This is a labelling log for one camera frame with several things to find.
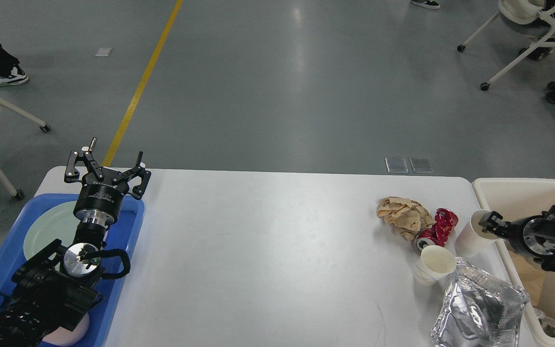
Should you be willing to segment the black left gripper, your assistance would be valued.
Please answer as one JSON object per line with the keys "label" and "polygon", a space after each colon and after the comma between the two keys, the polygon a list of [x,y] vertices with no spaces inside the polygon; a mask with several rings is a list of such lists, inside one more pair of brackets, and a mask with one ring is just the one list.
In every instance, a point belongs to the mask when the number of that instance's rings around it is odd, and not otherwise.
{"label": "black left gripper", "polygon": [[[73,209],[73,214],[78,220],[110,226],[119,218],[125,195],[130,195],[135,200],[142,199],[152,172],[145,168],[142,163],[143,152],[139,151],[133,167],[115,175],[106,175],[93,156],[96,143],[97,138],[92,138],[88,147],[70,152],[64,182],[82,184],[79,199]],[[83,164],[87,171],[84,176],[80,176],[77,168],[79,164]],[[140,182],[130,187],[130,181],[135,178],[139,178]]]}

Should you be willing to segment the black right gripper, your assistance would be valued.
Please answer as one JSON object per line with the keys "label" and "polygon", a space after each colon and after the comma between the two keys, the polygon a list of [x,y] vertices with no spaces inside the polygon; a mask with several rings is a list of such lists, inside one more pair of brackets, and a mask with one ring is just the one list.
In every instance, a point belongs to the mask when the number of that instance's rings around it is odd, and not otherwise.
{"label": "black right gripper", "polygon": [[548,239],[542,233],[542,216],[531,216],[513,222],[506,222],[497,211],[489,211],[479,220],[484,236],[508,239],[514,252],[530,257],[534,262],[542,262],[548,257]]}

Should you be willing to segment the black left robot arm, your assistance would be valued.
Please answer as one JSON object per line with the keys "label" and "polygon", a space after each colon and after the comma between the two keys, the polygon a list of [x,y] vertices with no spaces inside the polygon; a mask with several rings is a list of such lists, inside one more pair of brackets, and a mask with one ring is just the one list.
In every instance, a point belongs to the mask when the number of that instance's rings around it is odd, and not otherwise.
{"label": "black left robot arm", "polygon": [[151,172],[141,151],[126,171],[99,165],[96,141],[71,151],[66,165],[64,181],[82,186],[73,209],[79,220],[73,241],[54,239],[14,272],[11,303],[0,312],[0,347],[36,347],[59,328],[73,331],[104,300],[95,289],[99,281],[121,279],[132,269],[128,252],[108,250],[106,237],[125,196],[142,199]]}

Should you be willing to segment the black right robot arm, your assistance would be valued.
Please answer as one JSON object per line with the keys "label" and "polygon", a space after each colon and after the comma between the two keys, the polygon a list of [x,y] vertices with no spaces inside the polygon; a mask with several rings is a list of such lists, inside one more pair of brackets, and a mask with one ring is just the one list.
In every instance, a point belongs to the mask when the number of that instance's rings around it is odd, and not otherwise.
{"label": "black right robot arm", "polygon": [[509,222],[497,211],[484,213],[476,220],[484,233],[507,240],[515,254],[555,272],[555,204],[539,215]]}

